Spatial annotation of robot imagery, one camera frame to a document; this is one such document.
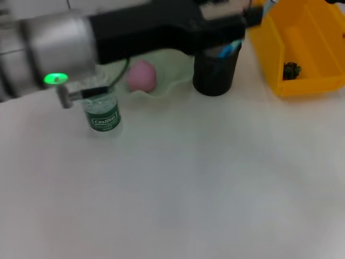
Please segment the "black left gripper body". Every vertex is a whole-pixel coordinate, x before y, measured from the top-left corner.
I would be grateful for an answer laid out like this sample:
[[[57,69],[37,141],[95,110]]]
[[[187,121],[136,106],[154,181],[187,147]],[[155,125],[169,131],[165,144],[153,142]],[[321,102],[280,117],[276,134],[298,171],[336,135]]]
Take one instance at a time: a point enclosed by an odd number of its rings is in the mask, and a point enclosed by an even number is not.
[[[149,3],[90,15],[95,49],[100,64],[159,49],[185,54],[242,38],[241,12],[207,20],[204,1],[150,1]]]

